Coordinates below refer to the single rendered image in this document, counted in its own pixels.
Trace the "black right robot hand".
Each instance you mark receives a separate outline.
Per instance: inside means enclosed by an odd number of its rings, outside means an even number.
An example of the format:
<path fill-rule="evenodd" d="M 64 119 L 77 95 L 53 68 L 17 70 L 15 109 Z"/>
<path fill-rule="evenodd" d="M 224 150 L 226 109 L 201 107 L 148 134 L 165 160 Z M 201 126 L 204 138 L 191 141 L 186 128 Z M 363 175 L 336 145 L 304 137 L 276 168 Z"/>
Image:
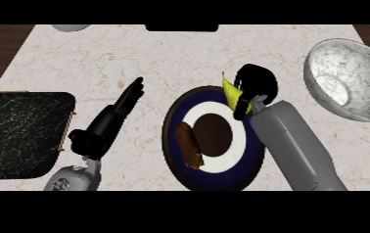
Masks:
<path fill-rule="evenodd" d="M 247 64 L 238 71 L 235 86 L 244 91 L 238 98 L 233 117 L 242 120 L 247 115 L 249 103 L 255 96 L 264 96 L 263 103 L 269 105 L 277 96 L 277 80 L 273 72 L 254 64 Z"/>

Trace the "dark blue and white plate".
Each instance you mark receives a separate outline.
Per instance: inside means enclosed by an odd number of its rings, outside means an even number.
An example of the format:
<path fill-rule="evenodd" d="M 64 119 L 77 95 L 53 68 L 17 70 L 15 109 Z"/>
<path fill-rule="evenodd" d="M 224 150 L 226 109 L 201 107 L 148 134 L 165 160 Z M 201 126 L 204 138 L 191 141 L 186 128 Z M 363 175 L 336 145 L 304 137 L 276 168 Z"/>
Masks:
<path fill-rule="evenodd" d="M 241 191 L 258 175 L 264 144 L 251 126 L 251 116 L 235 120 L 223 88 L 189 90 L 171 105 L 163 126 L 163 151 L 170 170 L 192 191 Z M 186 167 L 177 140 L 177 125 L 186 122 L 201 146 L 204 166 Z"/>

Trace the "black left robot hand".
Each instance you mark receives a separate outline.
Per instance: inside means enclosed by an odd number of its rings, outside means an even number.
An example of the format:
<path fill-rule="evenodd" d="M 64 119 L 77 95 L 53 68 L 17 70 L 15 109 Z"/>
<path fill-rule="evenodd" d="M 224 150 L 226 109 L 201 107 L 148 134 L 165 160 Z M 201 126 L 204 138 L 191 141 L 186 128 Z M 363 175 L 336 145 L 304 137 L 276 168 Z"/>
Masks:
<path fill-rule="evenodd" d="M 98 114 L 86 130 L 74 129 L 68 135 L 76 154 L 98 161 L 109 151 L 124 120 L 143 96 L 143 77 L 137 77 L 120 98 Z"/>

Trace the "white marble bowl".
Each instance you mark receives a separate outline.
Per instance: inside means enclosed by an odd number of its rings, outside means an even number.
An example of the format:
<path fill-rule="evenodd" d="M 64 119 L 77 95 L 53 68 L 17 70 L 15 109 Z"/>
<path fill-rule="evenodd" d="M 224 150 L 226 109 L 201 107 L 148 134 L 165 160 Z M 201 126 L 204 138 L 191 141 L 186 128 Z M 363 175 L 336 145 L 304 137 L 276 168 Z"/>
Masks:
<path fill-rule="evenodd" d="M 304 80 L 313 98 L 339 117 L 370 122 L 370 47 L 332 38 L 311 49 Z"/>

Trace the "black marble tray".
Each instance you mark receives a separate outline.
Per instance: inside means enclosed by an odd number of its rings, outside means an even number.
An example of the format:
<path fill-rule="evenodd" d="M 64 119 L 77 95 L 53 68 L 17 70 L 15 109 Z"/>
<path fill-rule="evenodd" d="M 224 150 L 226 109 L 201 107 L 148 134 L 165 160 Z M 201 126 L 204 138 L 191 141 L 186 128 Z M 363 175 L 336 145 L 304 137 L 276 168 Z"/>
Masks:
<path fill-rule="evenodd" d="M 74 110 L 67 92 L 0 93 L 0 179 L 49 173 Z"/>

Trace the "grey round object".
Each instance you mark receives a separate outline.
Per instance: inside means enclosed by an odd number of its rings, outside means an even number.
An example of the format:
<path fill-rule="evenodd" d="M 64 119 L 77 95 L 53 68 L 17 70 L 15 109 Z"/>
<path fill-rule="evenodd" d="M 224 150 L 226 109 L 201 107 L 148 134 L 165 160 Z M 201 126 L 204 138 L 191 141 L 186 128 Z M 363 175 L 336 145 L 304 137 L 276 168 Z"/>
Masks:
<path fill-rule="evenodd" d="M 53 28 L 62 32 L 80 31 L 90 26 L 90 24 L 53 24 Z"/>

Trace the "brown oblong food item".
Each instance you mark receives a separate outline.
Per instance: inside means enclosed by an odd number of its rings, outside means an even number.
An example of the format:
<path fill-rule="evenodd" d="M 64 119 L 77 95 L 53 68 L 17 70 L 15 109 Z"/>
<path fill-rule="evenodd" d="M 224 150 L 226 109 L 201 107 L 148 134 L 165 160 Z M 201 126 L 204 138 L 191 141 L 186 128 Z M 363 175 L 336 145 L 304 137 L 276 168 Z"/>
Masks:
<path fill-rule="evenodd" d="M 204 166 L 204 159 L 199 144 L 192 127 L 185 121 L 177 124 L 176 135 L 185 158 L 185 166 L 193 169 L 201 169 Z"/>

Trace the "yellow-green pear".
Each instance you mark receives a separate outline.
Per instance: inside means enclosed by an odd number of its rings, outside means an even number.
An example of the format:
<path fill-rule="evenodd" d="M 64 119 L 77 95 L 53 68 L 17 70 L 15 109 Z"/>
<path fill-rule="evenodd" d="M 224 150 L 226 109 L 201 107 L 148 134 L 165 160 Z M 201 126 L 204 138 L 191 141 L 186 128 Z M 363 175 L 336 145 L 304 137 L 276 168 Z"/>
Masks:
<path fill-rule="evenodd" d="M 227 106 L 235 113 L 235 119 L 244 119 L 252 110 L 252 104 L 242 99 L 244 91 L 223 78 L 223 91 L 227 99 Z"/>

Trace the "black appliance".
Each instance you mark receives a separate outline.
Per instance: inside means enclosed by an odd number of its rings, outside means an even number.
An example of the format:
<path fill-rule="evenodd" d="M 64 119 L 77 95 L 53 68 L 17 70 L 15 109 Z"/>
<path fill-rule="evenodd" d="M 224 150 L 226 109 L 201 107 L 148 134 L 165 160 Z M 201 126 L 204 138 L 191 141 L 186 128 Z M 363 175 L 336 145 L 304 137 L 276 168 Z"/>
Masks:
<path fill-rule="evenodd" d="M 149 31 L 216 32 L 219 24 L 145 24 Z"/>

